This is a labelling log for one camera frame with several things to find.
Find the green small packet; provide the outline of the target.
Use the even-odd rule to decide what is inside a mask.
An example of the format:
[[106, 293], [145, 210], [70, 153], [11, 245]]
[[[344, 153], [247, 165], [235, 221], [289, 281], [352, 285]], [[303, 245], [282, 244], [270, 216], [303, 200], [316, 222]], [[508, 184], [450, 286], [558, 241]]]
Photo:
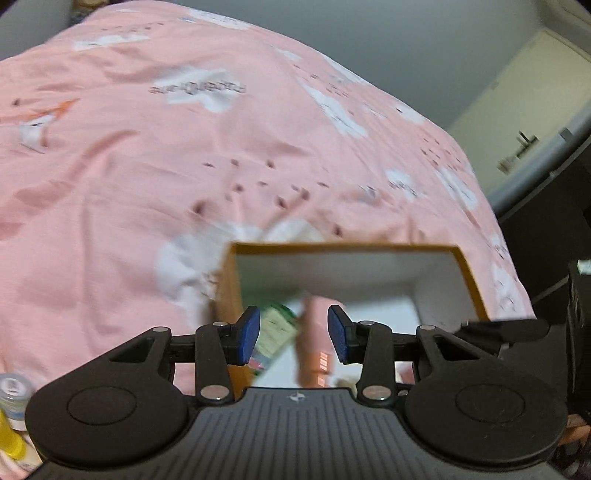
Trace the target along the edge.
[[283, 349], [297, 336], [297, 315], [286, 305], [269, 303], [260, 308], [259, 337], [249, 359], [254, 376], [263, 375]]

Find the pink printed bed quilt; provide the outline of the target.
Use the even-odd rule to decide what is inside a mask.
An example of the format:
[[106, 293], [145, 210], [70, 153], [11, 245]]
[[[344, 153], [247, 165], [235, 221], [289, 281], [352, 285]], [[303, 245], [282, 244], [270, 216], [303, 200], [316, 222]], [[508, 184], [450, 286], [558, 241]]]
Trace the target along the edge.
[[204, 321], [235, 240], [458, 245], [489, 314], [531, 308], [472, 166], [310, 47], [164, 2], [1, 64], [1, 366], [37, 384]]

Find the grey white cream jar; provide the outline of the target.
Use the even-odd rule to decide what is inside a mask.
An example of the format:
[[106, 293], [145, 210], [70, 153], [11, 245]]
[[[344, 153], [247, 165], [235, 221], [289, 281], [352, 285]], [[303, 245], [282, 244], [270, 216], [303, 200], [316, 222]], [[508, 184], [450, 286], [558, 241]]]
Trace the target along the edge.
[[1, 410], [11, 427], [18, 432], [26, 432], [25, 412], [34, 393], [31, 382], [17, 373], [0, 375]]

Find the yellow bulb-shaped bottle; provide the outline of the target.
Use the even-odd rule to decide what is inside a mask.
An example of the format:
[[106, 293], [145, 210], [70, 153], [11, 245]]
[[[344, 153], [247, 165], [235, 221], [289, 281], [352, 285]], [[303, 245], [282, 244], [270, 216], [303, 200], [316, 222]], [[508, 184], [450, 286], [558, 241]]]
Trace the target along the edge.
[[15, 461], [22, 460], [26, 454], [23, 438], [11, 428], [3, 411], [0, 411], [0, 449]]

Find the white paper tea sachet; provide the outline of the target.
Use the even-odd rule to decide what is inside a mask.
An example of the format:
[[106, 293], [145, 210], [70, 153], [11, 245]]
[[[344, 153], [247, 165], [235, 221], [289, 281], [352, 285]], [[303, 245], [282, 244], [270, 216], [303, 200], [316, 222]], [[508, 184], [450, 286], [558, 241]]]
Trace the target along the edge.
[[328, 330], [329, 308], [342, 306], [337, 300], [321, 296], [304, 299], [295, 338], [297, 383], [303, 388], [325, 388], [335, 363], [335, 350]]

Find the orange cardboard box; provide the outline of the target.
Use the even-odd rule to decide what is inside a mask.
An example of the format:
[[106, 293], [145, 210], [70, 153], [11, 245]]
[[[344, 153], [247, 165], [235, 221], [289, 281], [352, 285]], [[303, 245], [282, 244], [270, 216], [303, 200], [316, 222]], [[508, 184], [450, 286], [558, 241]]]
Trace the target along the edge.
[[[353, 320], [379, 322], [403, 334], [422, 324], [454, 332], [467, 320], [488, 318], [468, 263], [455, 246], [233, 243], [226, 250], [215, 294], [219, 320], [235, 322], [245, 307], [269, 303], [286, 305], [298, 320], [308, 296], [337, 300]], [[235, 394], [250, 385], [301, 387], [296, 338], [263, 375], [254, 376], [249, 366], [232, 367]], [[329, 386], [360, 374], [359, 365], [339, 365], [335, 355]]]

